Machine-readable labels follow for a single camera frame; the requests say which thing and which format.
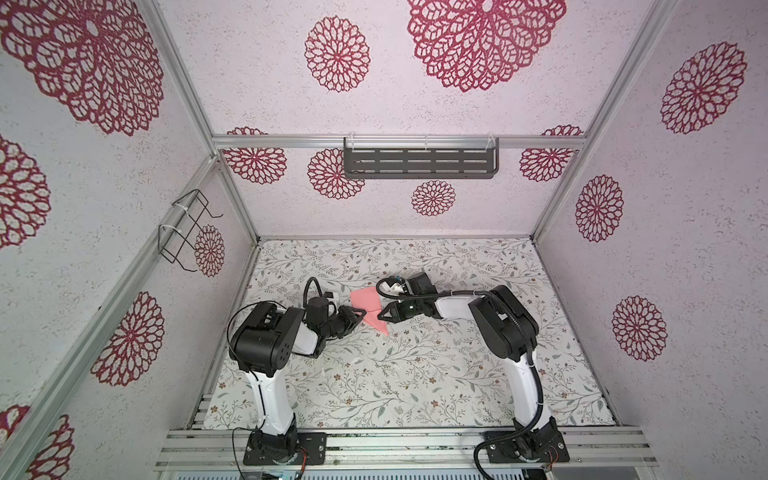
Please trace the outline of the pink square paper sheet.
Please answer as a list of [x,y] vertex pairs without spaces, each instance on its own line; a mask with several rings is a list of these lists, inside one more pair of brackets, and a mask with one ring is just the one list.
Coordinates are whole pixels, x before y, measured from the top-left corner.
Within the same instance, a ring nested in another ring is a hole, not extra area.
[[350,292],[351,306],[366,311],[363,321],[378,333],[388,336],[387,323],[379,320],[382,312],[380,296],[374,287],[367,287]]

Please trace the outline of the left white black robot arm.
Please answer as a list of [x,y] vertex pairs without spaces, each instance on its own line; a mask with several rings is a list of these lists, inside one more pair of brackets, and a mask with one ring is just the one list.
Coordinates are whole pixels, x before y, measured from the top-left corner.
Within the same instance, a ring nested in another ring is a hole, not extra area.
[[262,415],[258,431],[271,437],[285,436],[295,428],[289,405],[284,369],[293,355],[317,358],[329,340],[349,335],[367,311],[337,306],[321,296],[301,307],[262,300],[237,311],[245,318],[238,326],[231,319],[226,328],[229,357],[251,384]]

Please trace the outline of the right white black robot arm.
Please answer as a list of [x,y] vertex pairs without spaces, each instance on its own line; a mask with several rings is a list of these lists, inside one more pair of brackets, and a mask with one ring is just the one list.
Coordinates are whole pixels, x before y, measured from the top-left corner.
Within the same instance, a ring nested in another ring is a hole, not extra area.
[[376,293],[390,301],[395,312],[381,313],[385,322],[400,323],[411,315],[436,319],[471,320],[486,347],[505,365],[512,392],[516,430],[521,435],[539,430],[550,419],[536,366],[539,326],[526,307],[505,285],[490,290],[437,291],[432,285],[412,288],[399,277],[379,281]]

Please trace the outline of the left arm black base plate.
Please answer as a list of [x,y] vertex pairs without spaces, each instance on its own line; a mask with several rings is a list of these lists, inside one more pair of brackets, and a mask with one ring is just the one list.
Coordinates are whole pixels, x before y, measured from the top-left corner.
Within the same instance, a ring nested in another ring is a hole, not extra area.
[[325,432],[267,435],[254,431],[246,443],[245,466],[315,466],[325,463],[328,436]]

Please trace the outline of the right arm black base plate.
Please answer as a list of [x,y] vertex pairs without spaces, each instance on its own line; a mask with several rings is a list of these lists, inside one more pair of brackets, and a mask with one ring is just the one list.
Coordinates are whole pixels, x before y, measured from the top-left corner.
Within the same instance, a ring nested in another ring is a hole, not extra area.
[[490,441],[488,455],[492,464],[501,463],[567,463],[571,460],[563,436],[556,434],[529,433],[512,440],[501,441],[511,431],[486,432],[484,440]]

